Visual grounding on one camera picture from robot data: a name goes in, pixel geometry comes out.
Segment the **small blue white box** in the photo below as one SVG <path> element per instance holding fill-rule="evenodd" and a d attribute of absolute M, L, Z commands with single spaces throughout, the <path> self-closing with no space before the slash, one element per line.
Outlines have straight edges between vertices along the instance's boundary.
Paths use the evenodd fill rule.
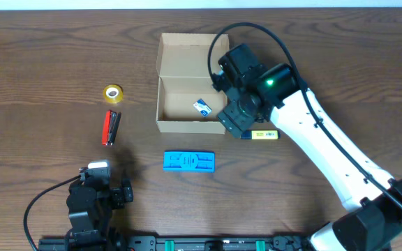
<path fill-rule="evenodd" d="M 193 103 L 193 107 L 203 116 L 207 117 L 212 113 L 212 109 L 208 104 L 203 100 L 199 99 Z"/>

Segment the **yellow blue highlighter marker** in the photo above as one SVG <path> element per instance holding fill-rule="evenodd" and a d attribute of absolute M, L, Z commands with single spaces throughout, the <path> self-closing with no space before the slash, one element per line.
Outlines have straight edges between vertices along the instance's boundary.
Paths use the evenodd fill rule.
<path fill-rule="evenodd" d="M 240 136 L 241 139 L 250 140 L 276 140 L 280 138 L 277 130 L 246 130 Z"/>

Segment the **blue whiteboard duster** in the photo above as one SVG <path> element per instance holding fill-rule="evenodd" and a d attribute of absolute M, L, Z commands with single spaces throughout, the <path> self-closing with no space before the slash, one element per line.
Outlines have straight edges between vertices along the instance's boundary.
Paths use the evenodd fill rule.
<path fill-rule="evenodd" d="M 215 153 L 208 151 L 166 151 L 163 154 L 164 172 L 215 171 Z"/>

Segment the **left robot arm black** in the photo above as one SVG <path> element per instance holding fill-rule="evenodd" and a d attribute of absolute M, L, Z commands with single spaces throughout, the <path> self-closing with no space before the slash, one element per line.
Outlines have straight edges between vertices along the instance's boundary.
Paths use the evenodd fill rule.
<path fill-rule="evenodd" d="M 124 236 L 110 226 L 112 212 L 133 201 L 130 179 L 111 188 L 109 176 L 85 174 L 71 184 L 69 193 L 71 230 L 65 235 L 65 250 L 130 250 Z"/>

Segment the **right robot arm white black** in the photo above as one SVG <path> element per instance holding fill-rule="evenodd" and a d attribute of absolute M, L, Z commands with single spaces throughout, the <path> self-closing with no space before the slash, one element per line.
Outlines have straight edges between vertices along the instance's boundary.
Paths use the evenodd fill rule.
<path fill-rule="evenodd" d="M 255 122 L 268 121 L 290 137 L 323 173 L 347 215 L 312 234 L 314 250 L 389 250 L 402 233 L 402 179 L 381 169 L 325 113 L 286 63 L 268 68 L 241 44 L 218 60 L 213 87 L 229 104 L 218 120 L 241 137 Z"/>

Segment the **open cardboard box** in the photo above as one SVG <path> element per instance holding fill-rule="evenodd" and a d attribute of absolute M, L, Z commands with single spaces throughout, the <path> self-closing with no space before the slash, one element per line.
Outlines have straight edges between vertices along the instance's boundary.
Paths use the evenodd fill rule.
<path fill-rule="evenodd" d="M 225 133 L 216 118 L 228 98 L 212 87 L 207 68 L 214 34 L 162 33 L 156 69 L 158 97 L 156 125 L 162 133 Z M 203 99 L 212 113 L 203 117 L 193 103 Z"/>

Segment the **red black stapler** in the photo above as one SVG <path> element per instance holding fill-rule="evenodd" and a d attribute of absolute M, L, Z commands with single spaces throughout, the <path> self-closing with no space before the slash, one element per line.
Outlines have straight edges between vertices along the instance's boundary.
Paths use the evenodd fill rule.
<path fill-rule="evenodd" d="M 114 112 L 112 110 L 108 110 L 106 112 L 103 123 L 103 133 L 101 140 L 102 145 L 111 146 L 114 144 L 120 120 L 121 112 Z"/>

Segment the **yellow tape roll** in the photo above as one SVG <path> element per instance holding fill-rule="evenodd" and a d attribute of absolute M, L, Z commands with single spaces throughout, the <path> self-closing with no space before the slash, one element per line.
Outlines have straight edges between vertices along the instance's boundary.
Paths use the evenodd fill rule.
<path fill-rule="evenodd" d="M 103 90 L 103 97 L 106 102 L 117 104 L 123 100 L 124 94 L 122 88 L 116 84 L 107 85 Z"/>

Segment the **black mounting rail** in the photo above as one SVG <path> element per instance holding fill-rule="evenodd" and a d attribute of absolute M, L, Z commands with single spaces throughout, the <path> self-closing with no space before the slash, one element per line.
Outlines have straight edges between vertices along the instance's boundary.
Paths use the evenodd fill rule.
<path fill-rule="evenodd" d="M 60 238 L 39 240 L 40 251 L 64 250 L 125 250 L 125 251 L 307 251 L 313 247 L 302 236 L 273 237 L 155 237 L 131 236 L 126 241 L 78 245 L 73 239 Z"/>

